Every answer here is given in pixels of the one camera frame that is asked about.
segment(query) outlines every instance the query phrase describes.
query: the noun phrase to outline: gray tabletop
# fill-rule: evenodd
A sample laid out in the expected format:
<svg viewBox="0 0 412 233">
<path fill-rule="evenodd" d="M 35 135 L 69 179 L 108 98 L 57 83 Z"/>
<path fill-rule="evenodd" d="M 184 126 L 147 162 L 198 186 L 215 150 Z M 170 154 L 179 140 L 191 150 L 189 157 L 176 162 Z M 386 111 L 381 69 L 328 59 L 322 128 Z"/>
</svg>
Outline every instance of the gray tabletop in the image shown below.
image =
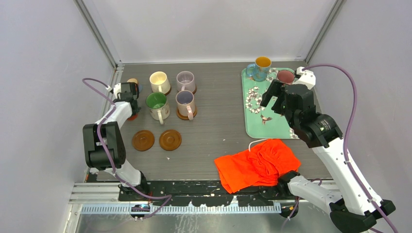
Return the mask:
<svg viewBox="0 0 412 233">
<path fill-rule="evenodd" d="M 214 159 L 246 150 L 255 139 L 246 134 L 240 72 L 249 63 L 186 63 L 186 64 L 136 64 L 126 65 L 121 81 L 136 78 L 143 86 L 138 99 L 142 107 L 134 121 L 127 121 L 121 128 L 127 160 L 142 171 L 148 180 L 212 180 L 219 179 Z M 273 62 L 272 67 L 296 69 L 304 62 Z M 176 75 L 188 70 L 195 75 L 197 92 L 195 103 L 198 114 L 193 121 L 184 121 L 176 115 Z M 165 124 L 154 120 L 145 105 L 152 92 L 149 77 L 156 71 L 167 74 L 172 91 L 167 95 L 171 107 Z M 159 137 L 165 130 L 174 129 L 182 135 L 181 146 L 165 151 L 159 146 Z M 155 143 L 147 151 L 133 148 L 131 140 L 140 130 L 154 134 Z M 294 152 L 302 165 L 299 172 L 308 179 L 330 178 L 320 159 L 298 139 L 283 142 Z M 111 180 L 100 173 L 98 180 Z"/>
</svg>

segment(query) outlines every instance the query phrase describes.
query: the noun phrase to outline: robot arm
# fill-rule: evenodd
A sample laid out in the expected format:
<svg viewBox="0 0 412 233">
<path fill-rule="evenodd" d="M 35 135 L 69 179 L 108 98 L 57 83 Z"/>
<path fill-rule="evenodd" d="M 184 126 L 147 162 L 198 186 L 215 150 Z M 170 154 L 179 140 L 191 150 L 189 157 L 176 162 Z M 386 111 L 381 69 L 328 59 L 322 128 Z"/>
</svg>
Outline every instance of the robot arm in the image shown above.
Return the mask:
<svg viewBox="0 0 412 233">
<path fill-rule="evenodd" d="M 299 79 L 292 85 L 273 80 L 263 94 L 260 105 L 266 107 L 273 96 L 277 97 L 272 110 L 284 115 L 294 133 L 312 148 L 325 164 L 340 192 L 330 192 L 297 172 L 289 172 L 279 178 L 279 187 L 287 194 L 307 199 L 324 210 L 342 232 L 366 231 L 376 224 L 381 215 L 355 180 L 347 162 L 351 163 L 373 200 L 386 215 L 392 213 L 395 206 L 390 200 L 383 200 L 371 188 L 350 154 L 349 161 L 345 161 L 341 130 L 332 117 L 316 112 L 314 95 L 310 90 L 315 84 L 313 73 L 302 71 L 300 67 L 296 75 Z"/>
<path fill-rule="evenodd" d="M 141 186 L 145 186 L 146 181 L 143 174 L 126 160 L 126 150 L 120 133 L 120 128 L 125 121 L 135 116 L 140 110 L 137 104 L 139 97 L 138 85 L 137 83 L 118 83 L 114 86 L 113 94 L 116 97 L 114 99 L 115 106 L 111 106 L 104 117 L 94 124 L 83 127 L 86 163 L 90 168 L 115 175 L 97 136 L 97 127 L 101 121 L 105 120 L 101 126 L 101 134 L 116 166 L 116 175 L 131 185 L 142 189 Z M 113 108 L 115 108 L 115 111 L 109 116 Z"/>
</svg>

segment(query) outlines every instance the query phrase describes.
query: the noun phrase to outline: white enclosure wall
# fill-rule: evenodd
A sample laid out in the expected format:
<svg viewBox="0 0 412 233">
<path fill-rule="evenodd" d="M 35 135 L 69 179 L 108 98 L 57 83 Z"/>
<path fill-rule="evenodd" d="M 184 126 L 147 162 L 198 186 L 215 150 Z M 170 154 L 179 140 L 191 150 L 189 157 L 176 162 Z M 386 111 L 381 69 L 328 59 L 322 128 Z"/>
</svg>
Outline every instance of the white enclosure wall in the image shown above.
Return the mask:
<svg viewBox="0 0 412 233">
<path fill-rule="evenodd" d="M 390 219 L 411 232 L 412 1 L 348 0 L 311 64 L 346 68 L 358 88 L 349 149 L 368 182 L 395 203 Z M 349 80 L 338 70 L 314 68 L 324 113 L 346 128 L 352 107 Z M 391 232 L 384 220 L 378 229 Z"/>
<path fill-rule="evenodd" d="M 117 62 L 304 60 L 335 0 L 84 0 Z"/>
<path fill-rule="evenodd" d="M 113 69 L 73 0 L 1 1 L 0 51 L 1 232 L 62 232 L 103 106 L 81 79 Z"/>
</svg>

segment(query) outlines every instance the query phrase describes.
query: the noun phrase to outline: green tray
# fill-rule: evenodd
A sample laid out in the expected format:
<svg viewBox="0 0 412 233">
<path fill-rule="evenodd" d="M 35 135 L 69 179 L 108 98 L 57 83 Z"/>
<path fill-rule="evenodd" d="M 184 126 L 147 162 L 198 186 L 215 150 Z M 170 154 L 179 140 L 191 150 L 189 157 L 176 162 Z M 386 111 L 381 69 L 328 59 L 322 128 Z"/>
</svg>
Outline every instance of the green tray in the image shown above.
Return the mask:
<svg viewBox="0 0 412 233">
<path fill-rule="evenodd" d="M 267 108 L 259 105 L 262 94 L 269 88 L 272 80 L 276 79 L 277 73 L 284 69 L 294 72 L 289 68 L 271 68 L 268 77 L 262 82 L 256 82 L 246 76 L 246 69 L 242 70 L 246 133 L 252 138 L 298 139 L 297 135 L 293 133 L 293 129 L 289 127 L 285 117 L 271 110 L 276 97 L 270 100 Z"/>
</svg>

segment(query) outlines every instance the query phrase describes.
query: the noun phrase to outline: brown coaster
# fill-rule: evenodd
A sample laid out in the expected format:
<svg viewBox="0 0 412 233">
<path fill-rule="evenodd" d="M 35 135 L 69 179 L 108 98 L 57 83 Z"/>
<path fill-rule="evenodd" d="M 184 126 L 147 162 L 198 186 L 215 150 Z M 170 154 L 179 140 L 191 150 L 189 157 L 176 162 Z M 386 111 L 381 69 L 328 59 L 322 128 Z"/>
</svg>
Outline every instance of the brown coaster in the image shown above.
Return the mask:
<svg viewBox="0 0 412 233">
<path fill-rule="evenodd" d="M 179 109 L 176 110 L 176 113 L 177 113 L 177 117 L 179 117 L 180 119 L 189 120 L 188 116 L 184 116 L 184 115 L 180 114 Z M 194 113 L 193 113 L 193 118 L 196 116 L 196 114 L 197 114 L 197 106 L 195 107 L 195 110 L 194 110 Z"/>
<path fill-rule="evenodd" d="M 170 86 L 170 89 L 169 89 L 169 91 L 165 94 L 165 96 L 167 96 L 171 91 L 172 91 L 172 86 Z"/>
<path fill-rule="evenodd" d="M 132 138 L 132 145 L 138 151 L 150 149 L 155 143 L 155 136 L 149 130 L 141 130 Z"/>
<path fill-rule="evenodd" d="M 160 147 L 164 150 L 175 150 L 182 143 L 182 136 L 176 130 L 166 130 L 159 138 Z"/>
</svg>

